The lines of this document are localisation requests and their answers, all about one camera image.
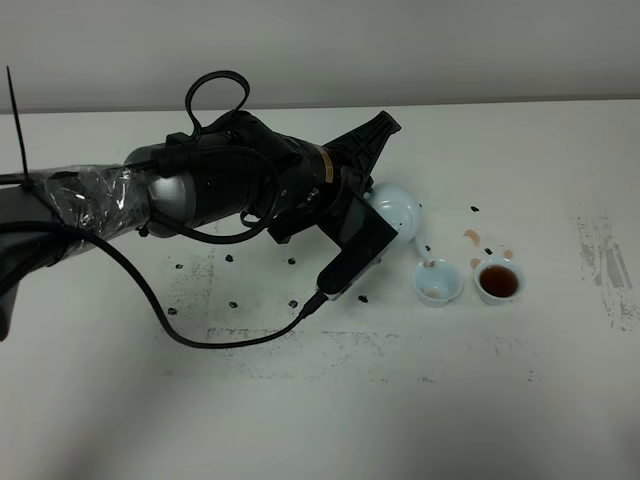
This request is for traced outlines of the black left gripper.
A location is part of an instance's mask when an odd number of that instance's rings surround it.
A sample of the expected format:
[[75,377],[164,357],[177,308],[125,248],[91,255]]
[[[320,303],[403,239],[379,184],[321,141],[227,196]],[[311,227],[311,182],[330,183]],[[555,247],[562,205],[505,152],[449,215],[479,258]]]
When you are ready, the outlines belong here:
[[175,133],[154,148],[154,233],[230,245],[262,231],[278,243],[335,212],[340,197],[364,198],[389,138],[386,111],[324,144],[271,130],[247,111]]

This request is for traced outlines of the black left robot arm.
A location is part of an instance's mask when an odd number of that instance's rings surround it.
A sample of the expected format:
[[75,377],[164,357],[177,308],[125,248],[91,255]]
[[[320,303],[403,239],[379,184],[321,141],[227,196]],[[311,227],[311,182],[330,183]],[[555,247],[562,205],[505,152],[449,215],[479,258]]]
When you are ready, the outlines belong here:
[[284,244],[310,227],[339,248],[300,310],[338,298],[388,249],[396,230],[366,201],[396,120],[381,112],[316,145],[232,110],[191,134],[134,150],[123,164],[10,175],[1,184],[1,329],[20,281],[131,231],[231,245],[267,232]]

